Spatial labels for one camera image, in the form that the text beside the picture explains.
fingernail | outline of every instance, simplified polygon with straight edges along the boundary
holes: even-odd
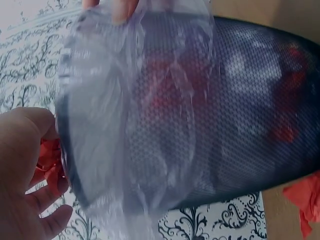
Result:
[[[128,19],[129,1],[113,0],[112,4],[112,21],[116,25],[121,25]]]
[[[61,194],[64,194],[69,188],[69,185],[68,185],[68,181],[64,178],[64,177],[61,177],[59,178],[58,180],[58,190]]]

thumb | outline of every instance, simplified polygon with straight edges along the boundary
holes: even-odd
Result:
[[[115,24],[122,24],[132,16],[139,0],[112,0],[112,20]]]

mesh bag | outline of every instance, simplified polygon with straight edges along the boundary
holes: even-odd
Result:
[[[204,14],[106,16],[84,12],[66,39],[56,112],[72,189],[107,230],[150,237],[170,208],[319,169],[316,44]]]

hand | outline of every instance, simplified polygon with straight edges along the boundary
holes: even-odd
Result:
[[[82,0],[82,6],[84,9],[94,7],[98,5],[100,0]],[[112,0],[113,14],[112,19],[116,24],[125,22],[132,16],[139,0]]]
[[[48,186],[25,194],[44,179],[35,171],[40,140],[56,138],[55,118],[46,109],[21,107],[0,115],[0,239],[51,240],[66,227],[71,206],[39,217],[57,200]],[[59,179],[58,188],[67,191],[65,178]]]

clear plastic bag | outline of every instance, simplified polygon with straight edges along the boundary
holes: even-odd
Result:
[[[122,25],[106,2],[72,26],[56,98],[63,164],[111,240],[159,238],[158,219],[199,184],[211,140],[196,111],[219,92],[215,44],[202,0],[140,0]]]

